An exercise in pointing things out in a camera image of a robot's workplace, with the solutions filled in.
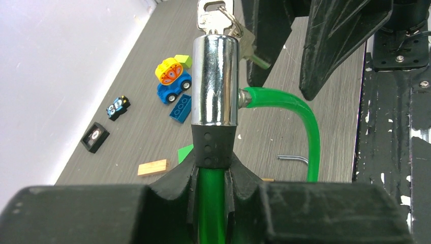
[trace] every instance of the green tube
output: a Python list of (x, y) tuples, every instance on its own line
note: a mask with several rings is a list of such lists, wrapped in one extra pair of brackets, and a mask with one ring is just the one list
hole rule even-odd
[(245, 90), (252, 97), (252, 101), (247, 105), (247, 108), (278, 107), (292, 110), (301, 117), (309, 141), (307, 181), (317, 182), (320, 164), (320, 135), (319, 126), (311, 108), (299, 97), (281, 90), (261, 87), (247, 87)]
[(225, 244), (225, 170), (199, 168), (199, 243)]

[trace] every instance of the key ring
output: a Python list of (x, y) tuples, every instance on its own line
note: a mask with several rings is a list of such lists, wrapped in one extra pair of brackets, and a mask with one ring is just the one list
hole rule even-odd
[(222, 12), (226, 17), (228, 17), (228, 19), (235, 25), (235, 29), (238, 30), (238, 38), (241, 38), (244, 31), (242, 30), (241, 24), (238, 22), (235, 16), (230, 14), (224, 6), (218, 7), (218, 10)]

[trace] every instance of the small wooden stick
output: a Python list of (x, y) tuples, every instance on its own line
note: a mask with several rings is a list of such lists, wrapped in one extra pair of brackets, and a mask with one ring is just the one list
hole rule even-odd
[(163, 159), (150, 163), (140, 164), (138, 167), (138, 176), (159, 174), (169, 170), (169, 160)]

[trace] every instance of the metal rod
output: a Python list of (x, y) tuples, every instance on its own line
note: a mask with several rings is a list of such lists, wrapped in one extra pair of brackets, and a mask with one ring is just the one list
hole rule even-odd
[(304, 158), (302, 156), (296, 156), (296, 155), (277, 155), (277, 159), (280, 160), (296, 160), (301, 161), (305, 163), (307, 166), (309, 165), (309, 160), (307, 158)]
[(198, 37), (193, 60), (192, 125), (237, 126), (238, 41), (225, 35)]

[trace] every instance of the gray laminate surface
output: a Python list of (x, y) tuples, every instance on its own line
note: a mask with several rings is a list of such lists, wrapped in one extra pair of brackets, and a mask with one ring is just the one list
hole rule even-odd
[[(157, 6), (94, 115), (93, 121), (111, 135), (96, 154), (79, 144), (57, 184), (150, 183), (161, 176), (138, 177), (139, 164), (160, 159), (177, 164), (177, 150), (192, 143), (191, 117), (183, 125), (169, 117), (174, 105), (165, 106), (157, 97), (154, 70), (165, 58), (192, 53), (193, 40), (202, 35), (196, 29), (196, 2), (172, 0)], [(235, 10), (242, 19), (240, 1)], [(298, 81), (306, 25), (307, 18), (295, 20), (266, 87), (302, 97)], [(321, 181), (351, 179), (363, 52), (362, 45), (309, 103), (320, 126)], [(246, 85), (244, 61), (240, 84)], [(132, 106), (112, 122), (105, 109), (121, 95), (129, 97)], [(306, 167), (301, 162), (276, 159), (277, 154), (307, 157), (305, 130), (295, 114), (275, 108), (242, 109), (239, 119), (234, 150), (247, 167), (260, 177), (305, 180)]]

